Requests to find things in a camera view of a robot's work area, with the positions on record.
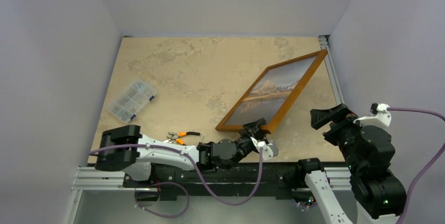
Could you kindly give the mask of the wooden picture frame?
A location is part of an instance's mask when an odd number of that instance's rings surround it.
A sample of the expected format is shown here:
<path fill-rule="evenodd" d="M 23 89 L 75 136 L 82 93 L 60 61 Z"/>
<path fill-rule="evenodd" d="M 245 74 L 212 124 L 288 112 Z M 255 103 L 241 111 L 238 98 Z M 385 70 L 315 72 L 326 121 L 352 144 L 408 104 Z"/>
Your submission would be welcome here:
<path fill-rule="evenodd" d="M 322 49 L 266 67 L 215 130 L 238 132 L 244 124 L 264 118 L 273 133 L 327 54 Z"/>

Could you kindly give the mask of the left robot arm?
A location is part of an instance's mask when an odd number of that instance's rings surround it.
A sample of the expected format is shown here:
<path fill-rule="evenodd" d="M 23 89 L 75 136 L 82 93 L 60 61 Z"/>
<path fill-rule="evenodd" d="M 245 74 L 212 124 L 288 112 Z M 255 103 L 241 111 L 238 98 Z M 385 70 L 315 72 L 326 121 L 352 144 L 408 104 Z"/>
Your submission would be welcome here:
<path fill-rule="evenodd" d="M 262 161 L 276 157 L 278 148 L 270 142 L 259 119 L 242 126 L 236 140 L 178 145 L 159 141 L 140 132 L 140 126 L 127 125 L 104 131 L 99 149 L 91 151 L 97 161 L 95 169 L 103 172 L 125 172 L 142 186 L 156 182 L 153 164 L 180 168 L 185 171 L 229 169 L 250 153 L 259 154 Z"/>

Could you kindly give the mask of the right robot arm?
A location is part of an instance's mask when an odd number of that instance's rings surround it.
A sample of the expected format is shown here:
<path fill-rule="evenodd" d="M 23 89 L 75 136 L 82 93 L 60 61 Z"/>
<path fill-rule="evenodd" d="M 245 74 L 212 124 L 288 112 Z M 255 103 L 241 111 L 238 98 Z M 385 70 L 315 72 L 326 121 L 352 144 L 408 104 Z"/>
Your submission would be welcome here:
<path fill-rule="evenodd" d="M 391 135 L 389 105 L 373 103 L 371 115 L 359 117 L 345 104 L 330 109 L 311 109 L 311 127 L 329 124 L 324 139 L 337 146 L 350 172 L 357 207 L 357 223 L 396 223 L 403 213 L 407 193 L 389 170 L 395 154 Z M 317 158 L 301 159 L 289 184 L 307 187 L 326 223 L 351 223 L 331 189 L 325 168 Z"/>

